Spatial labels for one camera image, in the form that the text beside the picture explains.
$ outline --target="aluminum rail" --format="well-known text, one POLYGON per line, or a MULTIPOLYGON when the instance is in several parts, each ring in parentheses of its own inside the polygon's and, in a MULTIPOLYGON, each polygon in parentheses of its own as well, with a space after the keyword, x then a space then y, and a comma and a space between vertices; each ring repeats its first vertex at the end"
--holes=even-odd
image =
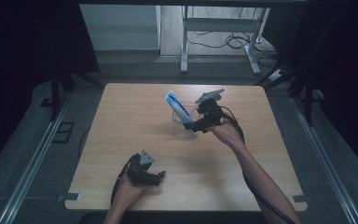
POLYGON ((5 208, 0 215, 0 224, 2 223, 12 223, 17 213, 20 210, 21 204, 25 199, 26 194, 28 193, 28 189, 31 187, 34 177, 39 170, 40 164, 45 158, 46 152, 48 151, 48 147, 56 133, 58 127, 60 126, 60 122, 65 114, 69 101, 71 99, 72 93, 66 93, 62 97, 62 107, 57 115, 56 119, 51 121, 48 125, 48 129, 46 130, 42 140, 39 143, 39 146, 36 149, 33 157, 30 160, 26 170, 22 173, 22 176, 17 183, 16 188, 14 188, 11 193, 5 208))

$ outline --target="human arm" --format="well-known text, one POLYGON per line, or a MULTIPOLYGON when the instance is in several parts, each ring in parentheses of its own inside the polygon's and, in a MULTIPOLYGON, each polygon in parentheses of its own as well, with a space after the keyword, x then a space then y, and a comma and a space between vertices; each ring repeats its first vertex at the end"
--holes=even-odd
MULTIPOLYGON (((249 152, 234 126, 225 119, 222 125, 211 127, 208 131, 212 132, 221 142, 232 149, 240 163, 244 176, 246 176, 257 193, 295 223, 300 223, 295 208, 249 152)), ((256 200, 268 223, 287 223, 261 203, 260 200, 257 198, 256 200)))
POLYGON ((104 224, 119 224, 124 212, 138 200, 147 186, 134 186, 127 174, 120 179, 115 198, 109 208, 104 224))

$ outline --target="black wall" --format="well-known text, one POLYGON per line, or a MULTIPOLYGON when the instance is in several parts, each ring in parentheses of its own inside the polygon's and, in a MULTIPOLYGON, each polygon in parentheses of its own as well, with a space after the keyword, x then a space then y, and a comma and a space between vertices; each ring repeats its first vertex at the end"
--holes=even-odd
POLYGON ((315 66, 322 109, 358 156, 358 1, 344 8, 315 66))
POLYGON ((53 71, 99 71, 78 4, 0 1, 0 151, 53 71))

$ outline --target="wooden table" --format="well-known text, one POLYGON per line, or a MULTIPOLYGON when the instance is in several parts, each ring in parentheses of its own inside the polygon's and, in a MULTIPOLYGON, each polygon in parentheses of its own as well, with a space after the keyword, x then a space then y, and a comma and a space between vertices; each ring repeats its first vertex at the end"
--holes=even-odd
POLYGON ((227 106, 243 128, 246 146, 275 180, 297 211, 302 195, 296 173, 261 87, 217 85, 109 84, 105 87, 89 137, 65 201, 69 209, 109 208, 118 173, 129 157, 146 149, 156 161, 149 173, 165 170, 158 187, 150 187, 131 210, 260 211, 244 183, 232 151, 212 133, 195 138, 173 134, 172 110, 165 101, 173 91, 182 101, 195 101, 206 91, 224 88, 227 106))

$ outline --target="white wall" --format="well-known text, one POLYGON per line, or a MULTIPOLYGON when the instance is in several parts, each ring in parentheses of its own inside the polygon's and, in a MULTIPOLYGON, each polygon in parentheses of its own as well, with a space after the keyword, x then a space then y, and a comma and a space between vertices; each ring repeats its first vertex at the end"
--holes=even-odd
POLYGON ((80 5, 94 50, 159 49, 159 6, 80 5))

